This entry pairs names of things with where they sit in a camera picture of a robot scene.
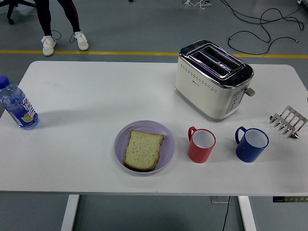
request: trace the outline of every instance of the mug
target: mug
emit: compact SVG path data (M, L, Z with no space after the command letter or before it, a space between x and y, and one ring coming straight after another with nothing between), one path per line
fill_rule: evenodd
M239 141L240 130L244 132L241 141ZM268 136L257 128L245 129L239 127L235 132L235 141L238 144L236 155L242 161L248 163L254 162L269 144Z
M206 129L196 129L190 127L188 130L189 158L196 163L205 162L216 143L214 134Z

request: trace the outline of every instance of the chair wheel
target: chair wheel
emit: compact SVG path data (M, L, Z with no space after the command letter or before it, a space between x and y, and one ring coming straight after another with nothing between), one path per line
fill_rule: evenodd
M9 24L13 25L14 21L12 19L9 18Z

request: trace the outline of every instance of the toaster control buttons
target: toaster control buttons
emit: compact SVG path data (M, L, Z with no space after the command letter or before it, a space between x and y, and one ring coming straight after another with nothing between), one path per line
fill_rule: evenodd
M242 99L244 93L245 93L245 89L242 89L242 90L239 90L238 92L236 92L232 96L232 99L229 103L229 107L226 111L226 114L230 113L231 111L233 111L234 109L236 109L240 105L240 102L241 102L241 99Z

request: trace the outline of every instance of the white toaster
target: white toaster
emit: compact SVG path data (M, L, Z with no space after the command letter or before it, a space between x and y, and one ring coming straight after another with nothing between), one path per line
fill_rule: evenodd
M194 42L179 52L176 89L214 121L240 105L254 71L251 66L210 41Z

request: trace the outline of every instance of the white sneaker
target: white sneaker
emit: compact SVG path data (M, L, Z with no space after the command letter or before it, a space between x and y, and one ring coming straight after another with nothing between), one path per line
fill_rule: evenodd
M82 32L75 32L75 40L78 43L78 47L81 51L89 49L88 41Z
M56 40L52 36L43 36L41 42L43 43L43 54L50 56L53 54L53 48L57 44Z

